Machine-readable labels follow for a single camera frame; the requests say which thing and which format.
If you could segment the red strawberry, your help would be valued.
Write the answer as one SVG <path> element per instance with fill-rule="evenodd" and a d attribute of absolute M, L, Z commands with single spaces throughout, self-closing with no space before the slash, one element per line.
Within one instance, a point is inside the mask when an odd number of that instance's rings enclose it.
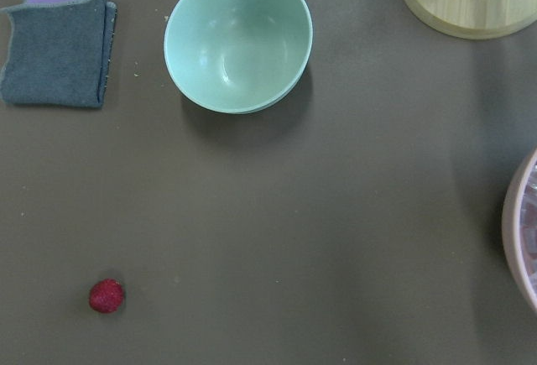
<path fill-rule="evenodd" d="M 103 279 L 89 292 L 89 306 L 101 314 L 111 314 L 119 309 L 125 299 L 123 286 L 115 279 Z"/>

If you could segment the grey folded cloth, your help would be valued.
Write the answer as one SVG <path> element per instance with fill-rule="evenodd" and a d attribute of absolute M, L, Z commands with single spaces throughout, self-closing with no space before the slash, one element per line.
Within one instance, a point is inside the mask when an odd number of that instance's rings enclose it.
<path fill-rule="evenodd" d="M 2 8 L 12 33 L 1 98 L 12 105 L 100 108 L 117 6 L 110 0 L 20 0 Z"/>

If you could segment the pink ice bucket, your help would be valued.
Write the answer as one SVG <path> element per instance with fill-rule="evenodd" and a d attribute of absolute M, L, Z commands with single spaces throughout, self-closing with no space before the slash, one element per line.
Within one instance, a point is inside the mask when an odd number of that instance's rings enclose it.
<path fill-rule="evenodd" d="M 502 211 L 503 250 L 509 270 L 531 310 L 536 310 L 536 152 L 510 181 Z"/>

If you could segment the green bowl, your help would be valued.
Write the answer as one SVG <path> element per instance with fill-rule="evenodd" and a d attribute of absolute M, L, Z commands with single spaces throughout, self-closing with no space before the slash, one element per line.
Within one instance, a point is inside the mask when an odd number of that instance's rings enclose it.
<path fill-rule="evenodd" d="M 295 88 L 313 35 L 305 0 L 179 0 L 164 32 L 164 61 L 190 101 L 246 114 Z"/>

